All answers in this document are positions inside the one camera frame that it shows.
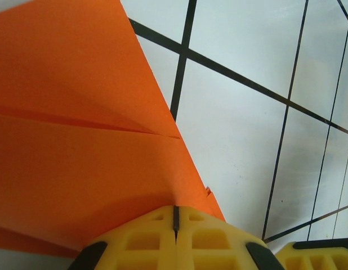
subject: yellow plastic part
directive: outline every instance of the yellow plastic part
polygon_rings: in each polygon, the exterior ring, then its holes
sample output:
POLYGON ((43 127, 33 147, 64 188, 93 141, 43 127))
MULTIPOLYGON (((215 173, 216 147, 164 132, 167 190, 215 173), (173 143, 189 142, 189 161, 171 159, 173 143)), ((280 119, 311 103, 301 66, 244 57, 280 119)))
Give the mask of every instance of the yellow plastic part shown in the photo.
POLYGON ((286 270, 348 270, 348 250, 344 247, 298 250, 293 244, 276 254, 286 270))
POLYGON ((237 270, 257 266, 247 242, 260 239, 190 207, 180 207, 175 242, 173 207, 165 206, 97 239, 108 243, 95 270, 237 270))

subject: white floor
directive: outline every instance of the white floor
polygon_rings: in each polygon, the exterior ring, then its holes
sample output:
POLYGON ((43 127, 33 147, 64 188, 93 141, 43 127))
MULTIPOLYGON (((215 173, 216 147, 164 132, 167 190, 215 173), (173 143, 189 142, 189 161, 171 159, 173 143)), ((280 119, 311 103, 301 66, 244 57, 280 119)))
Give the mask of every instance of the white floor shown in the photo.
MULTIPOLYGON (((122 0, 130 19, 177 43, 188 3, 122 0)), ((189 57, 177 111, 180 132, 226 220, 263 236, 273 251, 291 241, 348 237, 348 20, 337 0, 308 1, 288 102, 305 4, 198 0, 189 49, 273 95, 189 57)), ((348 0, 342 4, 348 13, 348 0)), ((180 56, 144 37, 138 40, 170 107, 180 56)), ((0 269, 11 269, 10 258, 20 256, 0 251, 0 269)), ((20 258, 42 262, 38 256, 20 258)), ((55 262, 63 269, 70 263, 55 262)))

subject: orange paper sheet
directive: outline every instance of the orange paper sheet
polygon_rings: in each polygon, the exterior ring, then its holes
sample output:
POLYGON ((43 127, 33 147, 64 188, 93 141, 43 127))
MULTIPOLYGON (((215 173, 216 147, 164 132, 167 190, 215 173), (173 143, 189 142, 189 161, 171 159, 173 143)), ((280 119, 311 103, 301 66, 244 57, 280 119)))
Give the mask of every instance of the orange paper sheet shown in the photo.
POLYGON ((0 13, 0 248, 73 256, 174 204, 223 219, 120 2, 0 13))

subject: white tile floor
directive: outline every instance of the white tile floor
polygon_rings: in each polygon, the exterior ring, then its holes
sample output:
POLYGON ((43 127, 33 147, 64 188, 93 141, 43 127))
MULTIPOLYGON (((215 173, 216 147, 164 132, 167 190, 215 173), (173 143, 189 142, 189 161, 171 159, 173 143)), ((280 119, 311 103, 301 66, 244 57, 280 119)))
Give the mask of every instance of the white tile floor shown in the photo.
MULTIPOLYGON (((274 252, 290 241, 348 237, 348 20, 338 1, 307 2, 291 102, 305 0, 198 1, 181 55, 184 80, 174 88, 180 55, 147 38, 152 29, 181 43, 189 1, 122 4, 149 28, 139 42, 168 106, 180 95, 177 124, 226 220, 258 237, 266 225, 274 252)), ((348 0, 341 2, 348 13, 348 0)), ((12 3, 0 0, 0 9, 12 3)), ((57 268, 67 263, 56 260, 57 268)))

